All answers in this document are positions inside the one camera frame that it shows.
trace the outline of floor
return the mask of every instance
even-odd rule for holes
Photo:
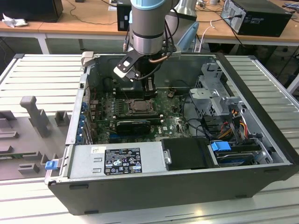
[[[92,50],[97,53],[119,53],[122,52],[122,41],[116,40],[83,40],[85,50]],[[49,49],[53,54],[81,54],[79,42],[75,39],[47,39]],[[279,74],[287,60],[293,54],[296,47],[283,47],[276,48],[274,53],[269,58],[264,66],[273,74]],[[258,58],[263,58],[268,54],[269,47],[258,46],[255,55]],[[17,37],[3,37],[0,39],[0,74],[5,69],[14,57],[15,53],[25,54],[41,54],[41,50],[37,39],[34,38],[17,38]],[[279,81],[284,84],[289,75],[291,75],[297,68],[299,60],[292,58],[279,76]]]

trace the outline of white cable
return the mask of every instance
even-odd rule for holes
[[[202,41],[203,41],[203,39],[204,39],[204,36],[205,36],[206,31],[207,31],[209,28],[215,28],[215,27],[208,27],[208,28],[206,28],[206,30],[205,30],[204,33],[202,34],[201,41],[200,41],[200,45],[199,45],[199,52],[201,52]]]
[[[222,20],[225,20],[225,19],[231,19],[231,17],[228,16],[228,17],[223,18]],[[205,30],[204,33],[202,34],[201,41],[200,41],[200,45],[199,45],[199,52],[201,52],[202,41],[203,41],[203,39],[204,39],[204,35],[205,35],[206,31],[207,31],[209,28],[214,28],[214,29],[216,29],[216,27],[213,26],[212,22],[215,22],[215,21],[222,21],[222,20],[211,20],[211,21],[210,21],[210,26],[209,26],[208,28],[206,28],[206,30]]]
[[[290,6],[296,5],[296,4],[298,4],[298,3],[299,3],[299,2],[295,2],[295,3],[293,3],[293,4],[290,4],[290,5],[286,6],[285,8],[288,8],[288,7],[290,7]]]

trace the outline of black computer tower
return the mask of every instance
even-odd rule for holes
[[[27,21],[57,22],[63,11],[61,0],[0,0],[2,14]]]

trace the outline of power cable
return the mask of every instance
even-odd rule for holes
[[[84,20],[81,20],[80,18],[78,18],[75,14],[73,14],[72,12],[77,8],[74,4],[72,4],[69,0],[67,0],[68,3],[70,3],[74,8],[70,10],[70,14],[71,16],[75,17],[77,20],[79,20],[80,22],[84,22],[84,23],[89,23],[89,24],[94,24],[94,25],[112,25],[117,23],[116,22],[112,22],[112,23],[95,23],[95,22],[87,22]]]

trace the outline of sticker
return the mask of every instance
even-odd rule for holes
[[[105,175],[142,173],[140,148],[105,149]]]
[[[105,153],[106,146],[92,147],[91,153]]]

